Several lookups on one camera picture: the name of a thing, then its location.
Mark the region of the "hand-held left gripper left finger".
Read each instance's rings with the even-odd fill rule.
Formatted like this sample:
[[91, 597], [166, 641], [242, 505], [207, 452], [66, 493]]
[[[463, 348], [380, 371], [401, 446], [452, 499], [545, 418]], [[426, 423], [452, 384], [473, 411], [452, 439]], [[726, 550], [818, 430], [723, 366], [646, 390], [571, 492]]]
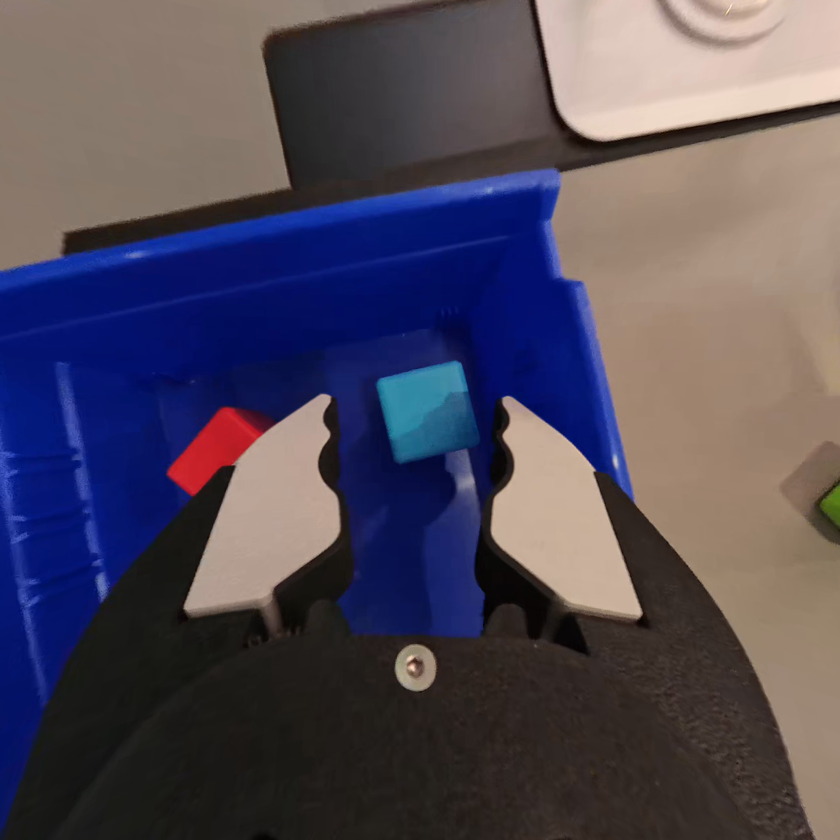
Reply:
[[238, 459], [183, 604], [205, 618], [256, 611], [270, 634], [302, 629], [310, 608], [353, 579], [340, 488], [335, 397], [320, 394]]

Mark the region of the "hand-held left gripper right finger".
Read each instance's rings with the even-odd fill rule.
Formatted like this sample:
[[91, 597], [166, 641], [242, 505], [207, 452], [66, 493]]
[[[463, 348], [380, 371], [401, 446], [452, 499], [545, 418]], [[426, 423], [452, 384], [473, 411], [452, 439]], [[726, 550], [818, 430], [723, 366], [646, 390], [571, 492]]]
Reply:
[[567, 617], [641, 620], [603, 475], [512, 396], [497, 400], [491, 432], [490, 489], [476, 549], [485, 629], [508, 605], [522, 612], [529, 636], [556, 636]]

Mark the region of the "red magnetic cube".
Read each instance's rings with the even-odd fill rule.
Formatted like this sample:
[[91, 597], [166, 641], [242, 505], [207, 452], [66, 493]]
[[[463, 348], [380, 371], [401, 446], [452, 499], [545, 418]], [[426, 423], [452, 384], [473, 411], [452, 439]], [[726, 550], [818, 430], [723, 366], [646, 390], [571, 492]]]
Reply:
[[219, 408], [166, 471], [166, 475], [193, 497], [223, 467], [239, 457], [276, 421], [268, 415], [239, 407]]

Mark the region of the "teal magnetic cube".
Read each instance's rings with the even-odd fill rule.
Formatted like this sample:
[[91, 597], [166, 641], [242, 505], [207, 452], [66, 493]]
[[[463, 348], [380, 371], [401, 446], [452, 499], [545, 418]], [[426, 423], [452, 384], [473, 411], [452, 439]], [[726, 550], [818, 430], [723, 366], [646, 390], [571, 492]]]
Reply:
[[480, 443], [460, 362], [388, 375], [380, 378], [375, 388], [397, 464], [474, 448]]

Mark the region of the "blue plastic bin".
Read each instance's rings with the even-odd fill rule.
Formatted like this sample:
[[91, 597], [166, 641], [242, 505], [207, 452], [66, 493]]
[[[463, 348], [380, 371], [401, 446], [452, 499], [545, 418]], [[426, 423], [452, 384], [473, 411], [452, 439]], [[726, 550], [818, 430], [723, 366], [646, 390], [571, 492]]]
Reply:
[[[104, 598], [187, 502], [215, 412], [334, 396], [366, 634], [474, 635], [479, 499], [514, 396], [633, 495], [553, 169], [270, 215], [2, 272], [2, 823]], [[458, 361], [470, 449], [394, 461], [376, 382]]]

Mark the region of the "white sign stand base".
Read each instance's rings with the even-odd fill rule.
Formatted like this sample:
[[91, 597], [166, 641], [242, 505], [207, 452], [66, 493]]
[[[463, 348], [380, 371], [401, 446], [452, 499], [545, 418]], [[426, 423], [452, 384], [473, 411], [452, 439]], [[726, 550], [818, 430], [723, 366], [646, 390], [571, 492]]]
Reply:
[[537, 1], [553, 102], [610, 142], [838, 102], [838, 1]]

